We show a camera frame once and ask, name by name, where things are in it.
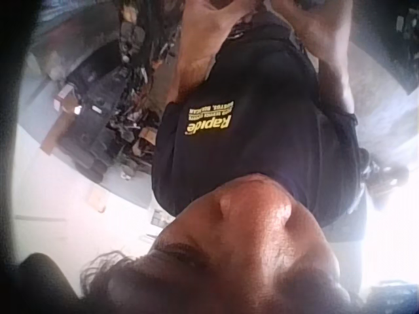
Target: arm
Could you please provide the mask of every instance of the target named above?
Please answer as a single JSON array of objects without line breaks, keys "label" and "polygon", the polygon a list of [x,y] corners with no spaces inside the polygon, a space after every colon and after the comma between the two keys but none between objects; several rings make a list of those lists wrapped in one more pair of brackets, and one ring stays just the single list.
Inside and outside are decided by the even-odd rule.
[{"label": "arm", "polygon": [[320,10],[307,12],[294,0],[272,0],[274,10],[282,14],[305,47],[319,58],[322,103],[350,114],[355,111],[348,74],[352,5],[352,0],[329,0]]},{"label": "arm", "polygon": [[233,26],[260,2],[233,0],[226,7],[217,9],[210,0],[186,0],[179,59],[168,102],[183,101],[205,81],[215,55]]}]

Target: hand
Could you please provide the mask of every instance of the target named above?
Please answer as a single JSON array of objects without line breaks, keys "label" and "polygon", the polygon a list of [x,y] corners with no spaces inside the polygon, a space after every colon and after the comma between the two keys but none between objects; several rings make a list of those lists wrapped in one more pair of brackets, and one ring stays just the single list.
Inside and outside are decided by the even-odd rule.
[{"label": "hand", "polygon": [[272,0],[274,10],[294,27],[304,46],[321,61],[346,62],[353,0],[327,0],[314,12],[303,11],[294,0]]},{"label": "hand", "polygon": [[179,62],[184,65],[214,57],[233,26],[262,0],[233,0],[216,9],[210,0],[186,0]]}]

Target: skin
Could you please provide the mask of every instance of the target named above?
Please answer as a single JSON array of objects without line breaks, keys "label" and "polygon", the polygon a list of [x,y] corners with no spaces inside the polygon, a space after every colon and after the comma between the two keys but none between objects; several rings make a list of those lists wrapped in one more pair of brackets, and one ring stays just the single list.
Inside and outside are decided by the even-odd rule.
[{"label": "skin", "polygon": [[[272,5],[320,59],[323,100],[352,113],[347,75],[352,2],[332,2],[316,13],[301,11],[291,0]],[[259,3],[235,0],[216,9],[206,0],[186,0],[168,101],[183,101],[205,80],[234,24]],[[258,174],[231,181],[192,202],[136,267],[174,285],[173,291],[187,296],[191,308],[199,306],[199,313],[298,312],[301,304],[296,300],[302,292],[291,283],[301,278],[313,278],[303,286],[310,294],[320,291],[317,300],[348,298],[337,284],[338,263],[315,218],[282,186]],[[323,280],[326,284],[318,285]]]},{"label": "skin", "polygon": [[207,304],[200,313],[263,313],[269,307],[294,313],[286,282],[313,273],[330,281],[320,289],[347,298],[315,218],[263,175],[236,179],[192,202],[137,268]]}]

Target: dark hair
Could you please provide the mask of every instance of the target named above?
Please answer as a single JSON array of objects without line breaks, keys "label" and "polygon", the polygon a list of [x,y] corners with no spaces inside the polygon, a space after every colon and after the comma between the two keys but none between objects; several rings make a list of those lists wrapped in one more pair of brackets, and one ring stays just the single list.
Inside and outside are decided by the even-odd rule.
[{"label": "dark hair", "polygon": [[[138,259],[115,251],[97,257],[82,272],[82,301],[88,312],[185,313],[191,295],[185,296],[177,291],[177,287],[147,277],[136,269],[136,261]],[[298,274],[283,282],[279,293],[290,301],[291,307],[287,313],[358,313],[359,306],[345,300],[334,290],[334,285],[336,283],[332,279],[314,271]],[[147,305],[141,301],[143,297],[148,298]],[[277,313],[278,308],[272,304],[266,311]]]},{"label": "dark hair", "polygon": [[116,308],[109,298],[109,282],[118,270],[130,267],[134,259],[120,251],[99,255],[81,273],[82,301],[91,313],[114,313]]}]

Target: navy shirt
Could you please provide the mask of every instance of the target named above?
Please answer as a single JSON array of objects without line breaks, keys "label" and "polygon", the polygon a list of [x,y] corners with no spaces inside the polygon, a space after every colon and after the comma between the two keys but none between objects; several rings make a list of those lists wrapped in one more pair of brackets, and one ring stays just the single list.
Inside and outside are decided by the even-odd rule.
[{"label": "navy shirt", "polygon": [[319,101],[311,63],[275,34],[272,26],[226,44],[208,80],[186,102],[167,106],[152,176],[170,214],[252,173],[278,181],[321,226],[351,206],[357,120]]}]

